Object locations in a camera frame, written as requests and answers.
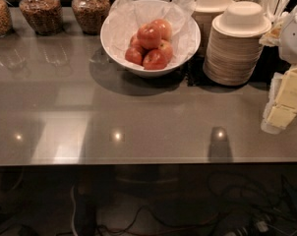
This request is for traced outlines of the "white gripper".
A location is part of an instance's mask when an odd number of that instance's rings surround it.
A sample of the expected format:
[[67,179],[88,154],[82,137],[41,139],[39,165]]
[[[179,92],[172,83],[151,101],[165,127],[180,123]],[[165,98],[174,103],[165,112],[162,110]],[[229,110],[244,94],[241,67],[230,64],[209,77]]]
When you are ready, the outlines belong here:
[[261,129],[278,135],[297,115],[297,65],[283,74],[275,73],[270,81]]

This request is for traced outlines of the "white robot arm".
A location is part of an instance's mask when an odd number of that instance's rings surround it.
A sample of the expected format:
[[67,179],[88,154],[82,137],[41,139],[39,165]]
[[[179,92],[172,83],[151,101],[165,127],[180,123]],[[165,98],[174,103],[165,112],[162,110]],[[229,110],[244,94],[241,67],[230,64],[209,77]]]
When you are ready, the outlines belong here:
[[297,5],[285,18],[279,32],[279,57],[290,64],[283,74],[275,73],[261,128],[270,134],[285,130],[297,116]]

